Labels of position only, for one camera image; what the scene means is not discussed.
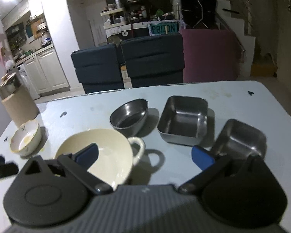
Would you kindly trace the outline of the cream ceramic bowl with handles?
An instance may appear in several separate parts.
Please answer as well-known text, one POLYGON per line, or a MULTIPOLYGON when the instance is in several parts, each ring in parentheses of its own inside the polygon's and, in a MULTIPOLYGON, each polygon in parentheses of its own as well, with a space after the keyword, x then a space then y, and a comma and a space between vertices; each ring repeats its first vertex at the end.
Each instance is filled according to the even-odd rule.
POLYGON ((98 159, 88 172, 114 190, 123 185, 146 150, 145 142, 139 137, 126 138, 120 132, 111 129, 90 129, 67 138, 57 150, 54 158, 62 154, 77 153, 90 144, 98 146, 98 159))

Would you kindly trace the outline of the large square steel container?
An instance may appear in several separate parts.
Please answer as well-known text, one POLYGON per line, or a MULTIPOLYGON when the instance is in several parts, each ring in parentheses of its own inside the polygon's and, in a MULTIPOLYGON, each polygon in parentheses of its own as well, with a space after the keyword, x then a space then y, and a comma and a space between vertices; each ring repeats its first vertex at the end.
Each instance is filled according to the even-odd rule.
POLYGON ((200 144, 208 130, 208 102, 198 97, 169 97, 157 128, 167 143, 200 144))

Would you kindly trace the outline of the round stainless steel bowl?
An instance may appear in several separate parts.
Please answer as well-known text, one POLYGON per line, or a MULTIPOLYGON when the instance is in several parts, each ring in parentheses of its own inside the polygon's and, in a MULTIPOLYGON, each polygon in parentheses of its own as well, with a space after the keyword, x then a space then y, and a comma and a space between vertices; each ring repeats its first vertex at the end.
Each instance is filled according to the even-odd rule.
POLYGON ((125 135, 132 137, 141 131, 148 117, 148 101, 144 98, 131 100, 118 107, 109 118, 111 126, 125 135))

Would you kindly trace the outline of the small square steel container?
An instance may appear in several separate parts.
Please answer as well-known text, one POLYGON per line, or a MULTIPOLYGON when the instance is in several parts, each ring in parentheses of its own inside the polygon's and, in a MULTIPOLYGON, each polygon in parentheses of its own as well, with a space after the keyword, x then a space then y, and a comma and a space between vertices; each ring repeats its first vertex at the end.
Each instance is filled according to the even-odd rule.
POLYGON ((229 119, 219 134, 210 153, 229 155, 233 159, 247 159, 249 155, 265 158, 267 138, 264 133, 236 119, 229 119))

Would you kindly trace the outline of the small floral ceramic bowl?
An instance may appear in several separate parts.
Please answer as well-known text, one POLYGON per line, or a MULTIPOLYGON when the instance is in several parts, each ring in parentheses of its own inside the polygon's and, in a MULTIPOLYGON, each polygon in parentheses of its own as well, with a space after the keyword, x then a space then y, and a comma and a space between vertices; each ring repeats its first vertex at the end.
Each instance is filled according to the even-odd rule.
POLYGON ((40 144, 42 133, 36 120, 22 124, 10 141, 10 150, 21 157, 32 154, 40 144))

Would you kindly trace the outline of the beige ribbed canister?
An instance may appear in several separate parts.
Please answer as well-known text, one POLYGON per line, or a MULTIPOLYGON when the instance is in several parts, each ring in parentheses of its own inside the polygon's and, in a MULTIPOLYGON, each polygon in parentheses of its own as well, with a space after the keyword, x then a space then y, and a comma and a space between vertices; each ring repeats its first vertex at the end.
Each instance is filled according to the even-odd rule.
POLYGON ((39 114, 37 105, 18 78, 17 73, 6 74, 1 78, 0 98, 1 103, 18 128, 35 119, 39 114))

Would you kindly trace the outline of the white kitchen cabinets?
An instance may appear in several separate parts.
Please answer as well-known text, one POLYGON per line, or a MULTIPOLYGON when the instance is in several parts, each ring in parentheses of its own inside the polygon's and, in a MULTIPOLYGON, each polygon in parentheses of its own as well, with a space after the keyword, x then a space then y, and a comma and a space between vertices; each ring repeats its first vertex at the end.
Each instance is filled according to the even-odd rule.
POLYGON ((17 69, 33 99, 70 89, 52 45, 18 61, 17 69))

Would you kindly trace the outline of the left dark blue chair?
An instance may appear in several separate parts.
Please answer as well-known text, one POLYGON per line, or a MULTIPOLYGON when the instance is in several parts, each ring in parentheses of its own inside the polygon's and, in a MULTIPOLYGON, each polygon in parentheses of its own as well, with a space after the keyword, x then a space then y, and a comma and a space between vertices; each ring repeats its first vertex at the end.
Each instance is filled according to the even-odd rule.
POLYGON ((77 50, 71 59, 86 94, 124 89, 116 44, 77 50))

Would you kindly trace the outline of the dark blue chair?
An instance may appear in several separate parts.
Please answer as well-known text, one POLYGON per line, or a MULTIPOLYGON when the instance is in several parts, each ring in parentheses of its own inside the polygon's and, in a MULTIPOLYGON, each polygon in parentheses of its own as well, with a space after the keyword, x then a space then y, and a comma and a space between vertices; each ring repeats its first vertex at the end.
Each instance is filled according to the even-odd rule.
POLYGON ((77 50, 71 59, 86 94, 124 89, 116 44, 77 50))
POLYGON ((132 38, 121 43, 132 87, 183 83, 183 38, 179 33, 132 38))

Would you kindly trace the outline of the right dark blue chair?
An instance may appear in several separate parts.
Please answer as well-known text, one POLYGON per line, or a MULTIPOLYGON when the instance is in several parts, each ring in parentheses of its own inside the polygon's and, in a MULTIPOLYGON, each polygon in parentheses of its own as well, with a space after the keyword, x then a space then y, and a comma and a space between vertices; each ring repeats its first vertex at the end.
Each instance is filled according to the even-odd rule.
POLYGON ((132 87, 183 83, 183 38, 179 33, 132 38, 121 43, 132 87))

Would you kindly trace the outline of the teal poizon sign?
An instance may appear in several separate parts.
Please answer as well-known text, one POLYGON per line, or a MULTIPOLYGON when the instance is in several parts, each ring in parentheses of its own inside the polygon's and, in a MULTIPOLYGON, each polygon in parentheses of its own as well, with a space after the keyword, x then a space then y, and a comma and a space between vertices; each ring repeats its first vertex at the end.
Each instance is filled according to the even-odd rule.
POLYGON ((178 22, 150 22, 148 23, 148 29, 150 36, 155 35, 166 35, 173 34, 179 31, 179 23, 178 22))

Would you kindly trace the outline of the cluttered white shelf unit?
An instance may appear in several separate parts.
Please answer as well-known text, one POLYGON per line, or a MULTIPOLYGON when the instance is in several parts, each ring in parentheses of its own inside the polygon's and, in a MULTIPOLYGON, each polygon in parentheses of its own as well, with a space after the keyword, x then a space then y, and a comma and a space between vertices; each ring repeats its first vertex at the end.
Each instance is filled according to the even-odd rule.
POLYGON ((178 22, 170 0, 107 0, 108 7, 101 12, 107 43, 119 45, 122 41, 150 36, 148 23, 154 21, 178 22))

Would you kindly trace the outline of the black jacket with white piping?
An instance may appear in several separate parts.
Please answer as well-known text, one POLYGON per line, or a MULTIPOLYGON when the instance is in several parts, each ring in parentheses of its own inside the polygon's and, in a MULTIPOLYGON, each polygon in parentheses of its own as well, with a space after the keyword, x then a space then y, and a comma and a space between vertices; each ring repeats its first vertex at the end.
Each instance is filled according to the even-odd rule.
POLYGON ((189 29, 215 29, 217 0, 181 0, 184 23, 189 29))

